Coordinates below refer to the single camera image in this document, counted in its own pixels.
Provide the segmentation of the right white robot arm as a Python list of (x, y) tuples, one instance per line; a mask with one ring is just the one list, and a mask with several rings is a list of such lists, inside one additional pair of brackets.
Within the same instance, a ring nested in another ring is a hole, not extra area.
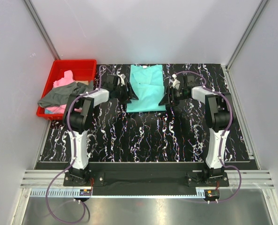
[(180, 100), (192, 98), (205, 105), (205, 120), (210, 131), (209, 149), (202, 172), (188, 177), (195, 183), (215, 186), (224, 179), (224, 151), (230, 126), (234, 121), (230, 93), (220, 93), (205, 86), (167, 87), (159, 105), (176, 106)]

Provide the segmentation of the teal t shirt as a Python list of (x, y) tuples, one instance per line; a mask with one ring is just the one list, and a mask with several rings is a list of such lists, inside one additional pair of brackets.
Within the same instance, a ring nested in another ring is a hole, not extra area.
[(162, 65), (135, 66), (131, 65), (130, 84), (138, 100), (127, 104), (127, 113), (165, 111), (159, 105), (164, 97), (164, 80)]

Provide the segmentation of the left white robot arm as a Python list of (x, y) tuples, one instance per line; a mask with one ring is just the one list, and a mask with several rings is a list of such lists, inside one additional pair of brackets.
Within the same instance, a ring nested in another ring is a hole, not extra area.
[(71, 144), (71, 160), (64, 169), (66, 181), (81, 186), (93, 182), (87, 156), (87, 135), (92, 124), (94, 108), (113, 98), (122, 104), (139, 100), (129, 82), (121, 84), (105, 82), (93, 91), (69, 96), (63, 115), (63, 123), (68, 129)]

